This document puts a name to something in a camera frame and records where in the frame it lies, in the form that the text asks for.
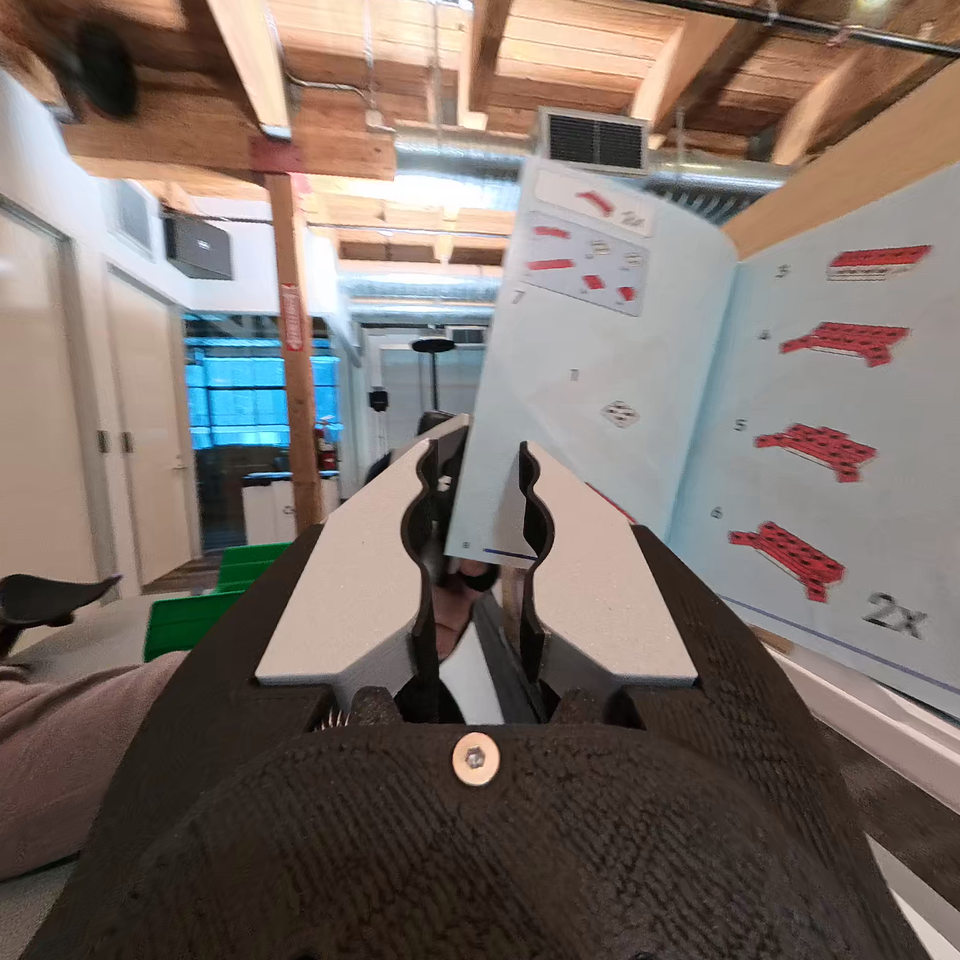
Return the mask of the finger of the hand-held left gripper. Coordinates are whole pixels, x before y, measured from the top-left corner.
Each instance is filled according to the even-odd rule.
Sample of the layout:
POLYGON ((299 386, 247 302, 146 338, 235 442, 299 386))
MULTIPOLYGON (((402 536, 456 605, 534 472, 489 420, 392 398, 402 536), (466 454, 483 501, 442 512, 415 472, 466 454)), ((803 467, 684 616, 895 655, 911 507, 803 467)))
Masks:
POLYGON ((364 486, 372 483, 423 440, 437 442, 440 473, 441 475, 449 474, 450 469, 445 466, 445 463, 462 455, 462 448, 471 425, 470 414, 423 413, 417 422, 414 437, 375 461, 366 473, 364 486))

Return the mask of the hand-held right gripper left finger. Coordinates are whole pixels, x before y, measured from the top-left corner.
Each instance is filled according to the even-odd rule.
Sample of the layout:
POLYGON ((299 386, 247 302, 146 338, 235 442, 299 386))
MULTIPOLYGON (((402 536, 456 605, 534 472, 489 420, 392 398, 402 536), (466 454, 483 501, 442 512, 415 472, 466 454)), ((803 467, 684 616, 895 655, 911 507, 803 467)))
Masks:
POLYGON ((330 514, 255 669, 259 684, 400 690, 415 677, 412 638, 431 589, 411 534, 435 450, 414 442, 330 514))

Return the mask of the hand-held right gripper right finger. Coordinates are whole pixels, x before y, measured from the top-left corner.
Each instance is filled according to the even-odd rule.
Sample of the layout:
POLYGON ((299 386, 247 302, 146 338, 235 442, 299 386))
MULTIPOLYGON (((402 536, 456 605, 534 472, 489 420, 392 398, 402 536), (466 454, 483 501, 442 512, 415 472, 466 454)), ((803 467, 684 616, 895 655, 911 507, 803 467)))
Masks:
POLYGON ((698 672, 627 515, 533 441, 519 447, 520 654, 549 690, 692 689, 698 672))

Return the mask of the green plastic bin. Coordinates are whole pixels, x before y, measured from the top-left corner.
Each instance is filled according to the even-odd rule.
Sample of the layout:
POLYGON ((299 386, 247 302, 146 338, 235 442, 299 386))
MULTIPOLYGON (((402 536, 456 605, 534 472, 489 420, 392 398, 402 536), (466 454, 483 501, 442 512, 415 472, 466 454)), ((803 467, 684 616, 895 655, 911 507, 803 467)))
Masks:
POLYGON ((289 546, 290 541, 228 547, 222 553, 212 591, 153 602, 143 661, 192 650, 289 546))

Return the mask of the pale blue instruction booklet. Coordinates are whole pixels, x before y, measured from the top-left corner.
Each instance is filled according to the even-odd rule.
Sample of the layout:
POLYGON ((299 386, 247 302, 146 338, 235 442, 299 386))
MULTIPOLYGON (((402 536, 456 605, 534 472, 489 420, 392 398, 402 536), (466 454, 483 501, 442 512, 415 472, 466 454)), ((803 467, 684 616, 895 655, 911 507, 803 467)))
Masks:
POLYGON ((958 253, 958 165, 741 260, 529 160, 447 552, 532 564, 532 442, 750 622, 958 716, 958 253))

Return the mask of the person's left hand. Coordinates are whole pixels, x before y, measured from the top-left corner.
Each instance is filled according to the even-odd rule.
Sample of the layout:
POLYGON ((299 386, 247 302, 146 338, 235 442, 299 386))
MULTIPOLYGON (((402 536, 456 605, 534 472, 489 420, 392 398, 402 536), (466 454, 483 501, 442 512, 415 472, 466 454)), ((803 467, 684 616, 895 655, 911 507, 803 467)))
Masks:
POLYGON ((480 595, 455 594, 448 590, 448 574, 433 587, 436 647, 441 662, 454 651, 472 620, 473 607, 480 595))

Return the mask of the black floor lamp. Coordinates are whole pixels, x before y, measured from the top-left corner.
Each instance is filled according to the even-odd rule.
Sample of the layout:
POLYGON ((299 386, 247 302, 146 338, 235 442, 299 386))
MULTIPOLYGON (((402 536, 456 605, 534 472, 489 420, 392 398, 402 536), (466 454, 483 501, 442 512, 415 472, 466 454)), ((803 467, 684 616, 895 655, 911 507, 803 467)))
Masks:
POLYGON ((457 349, 457 344, 451 341, 449 338, 423 337, 411 342, 410 349, 416 354, 429 357, 431 410, 433 412, 441 412, 438 381, 438 356, 454 352, 457 349))

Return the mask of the white recycling cabinet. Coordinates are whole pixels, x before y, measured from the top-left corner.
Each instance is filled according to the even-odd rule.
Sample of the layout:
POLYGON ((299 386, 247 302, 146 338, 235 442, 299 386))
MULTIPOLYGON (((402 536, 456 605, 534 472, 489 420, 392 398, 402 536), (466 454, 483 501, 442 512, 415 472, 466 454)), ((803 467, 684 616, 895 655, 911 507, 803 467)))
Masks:
POLYGON ((298 535, 290 471, 261 471, 242 479, 248 546, 291 543, 298 535))

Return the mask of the large paned window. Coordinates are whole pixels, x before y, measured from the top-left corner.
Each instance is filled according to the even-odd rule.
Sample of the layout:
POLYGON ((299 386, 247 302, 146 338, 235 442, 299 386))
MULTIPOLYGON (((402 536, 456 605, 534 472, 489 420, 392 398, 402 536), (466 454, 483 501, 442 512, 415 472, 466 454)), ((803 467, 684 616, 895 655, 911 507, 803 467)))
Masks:
POLYGON ((182 323, 193 450, 288 450, 290 426, 279 318, 185 312, 182 323))

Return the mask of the ceiling vent grille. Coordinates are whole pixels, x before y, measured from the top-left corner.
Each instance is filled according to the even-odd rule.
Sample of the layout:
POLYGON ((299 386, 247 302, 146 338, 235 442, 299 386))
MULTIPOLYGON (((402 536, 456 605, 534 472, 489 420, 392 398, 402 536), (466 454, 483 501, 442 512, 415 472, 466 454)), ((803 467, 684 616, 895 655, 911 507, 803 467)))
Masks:
POLYGON ((617 176, 649 173, 649 123, 640 118, 542 106, 536 154, 545 160, 617 176))

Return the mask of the white single door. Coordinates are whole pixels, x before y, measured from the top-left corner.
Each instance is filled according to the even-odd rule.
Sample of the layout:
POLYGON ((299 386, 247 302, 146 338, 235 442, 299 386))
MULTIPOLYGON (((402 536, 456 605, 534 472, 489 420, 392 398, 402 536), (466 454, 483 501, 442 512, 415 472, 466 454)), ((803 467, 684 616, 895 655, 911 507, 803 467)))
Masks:
POLYGON ((64 302, 62 244, 1 216, 1 572, 98 578, 64 302))

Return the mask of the black round object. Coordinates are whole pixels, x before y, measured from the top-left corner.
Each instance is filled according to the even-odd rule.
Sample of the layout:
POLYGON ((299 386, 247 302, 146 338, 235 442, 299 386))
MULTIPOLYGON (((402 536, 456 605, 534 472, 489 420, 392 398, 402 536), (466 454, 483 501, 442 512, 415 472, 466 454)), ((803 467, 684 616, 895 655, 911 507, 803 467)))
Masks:
POLYGON ((48 33, 45 56, 63 94, 58 119, 82 123, 89 112, 112 121, 129 121, 138 113, 135 62, 121 35, 108 23, 85 18, 70 30, 48 33))

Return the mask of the black ceiling pipe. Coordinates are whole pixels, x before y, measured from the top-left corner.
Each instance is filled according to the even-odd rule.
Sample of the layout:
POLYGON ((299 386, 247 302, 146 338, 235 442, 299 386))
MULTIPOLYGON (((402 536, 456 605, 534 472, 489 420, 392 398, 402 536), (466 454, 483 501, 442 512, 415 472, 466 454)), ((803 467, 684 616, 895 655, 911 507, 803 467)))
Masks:
POLYGON ((956 61, 959 48, 955 44, 867 26, 831 23, 783 12, 768 4, 762 8, 721 1, 649 1, 649 5, 666 7, 690 14, 747 22, 765 29, 779 29, 806 34, 826 42, 853 41, 909 54, 956 61))

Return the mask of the wooden post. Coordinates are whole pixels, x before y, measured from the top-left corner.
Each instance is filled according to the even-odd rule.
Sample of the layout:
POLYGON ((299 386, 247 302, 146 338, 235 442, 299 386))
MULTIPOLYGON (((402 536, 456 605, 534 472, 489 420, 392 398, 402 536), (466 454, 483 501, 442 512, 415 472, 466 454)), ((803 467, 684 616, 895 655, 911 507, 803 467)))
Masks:
POLYGON ((306 297, 306 222, 298 184, 292 174, 265 174, 265 186, 270 197, 278 301, 280 285, 295 283, 299 287, 303 308, 302 352, 288 352, 282 348, 281 306, 278 317, 290 430, 289 460, 294 515, 297 534, 302 534, 322 521, 321 478, 314 447, 316 405, 311 363, 313 323, 307 310, 306 297))

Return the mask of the black wall speaker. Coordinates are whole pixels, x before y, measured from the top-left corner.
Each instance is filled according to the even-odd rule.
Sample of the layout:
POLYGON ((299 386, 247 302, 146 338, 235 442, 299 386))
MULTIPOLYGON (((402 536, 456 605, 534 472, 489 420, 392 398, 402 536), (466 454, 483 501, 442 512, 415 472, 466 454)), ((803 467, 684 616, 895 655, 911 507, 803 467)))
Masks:
POLYGON ((231 234, 213 223, 166 209, 162 217, 167 262, 191 280, 234 280, 231 234))

